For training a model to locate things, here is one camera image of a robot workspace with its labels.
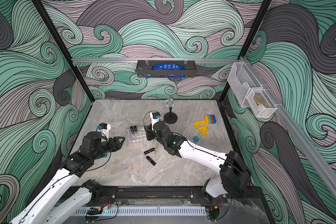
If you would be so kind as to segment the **black lipstick silver band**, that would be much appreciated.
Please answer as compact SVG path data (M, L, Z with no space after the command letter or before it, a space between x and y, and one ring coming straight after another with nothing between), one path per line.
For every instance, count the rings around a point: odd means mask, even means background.
M154 152L154 151L155 151L155 148L153 147L151 149L148 149L148 150L144 151L144 155L147 155L147 154L149 154L151 152Z

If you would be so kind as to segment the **black square lipstick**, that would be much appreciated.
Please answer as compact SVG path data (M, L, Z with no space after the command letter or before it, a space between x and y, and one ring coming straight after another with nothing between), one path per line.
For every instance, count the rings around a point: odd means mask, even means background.
M155 162L150 156L147 156L146 159L147 159L153 166L156 165L156 162Z

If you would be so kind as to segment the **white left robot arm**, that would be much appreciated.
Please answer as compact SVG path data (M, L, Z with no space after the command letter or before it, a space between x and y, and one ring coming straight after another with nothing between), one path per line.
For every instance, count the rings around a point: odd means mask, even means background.
M89 132L84 136L79 150L65 159L52 180L11 223L62 224L76 210L90 202L92 194L101 185L89 180L57 206L59 199L84 173L92 171L96 160L120 150L124 142L125 137L108 138L103 132Z

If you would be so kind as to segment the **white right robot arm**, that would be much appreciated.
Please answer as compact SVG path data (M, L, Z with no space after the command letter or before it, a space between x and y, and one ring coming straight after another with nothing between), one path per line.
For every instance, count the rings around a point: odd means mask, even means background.
M225 154L201 147L172 132L164 121L153 122L144 129L147 140L157 140L170 155L193 160L219 174L219 177L207 180L203 189L205 194L213 198L223 194L243 198L251 171L238 153Z

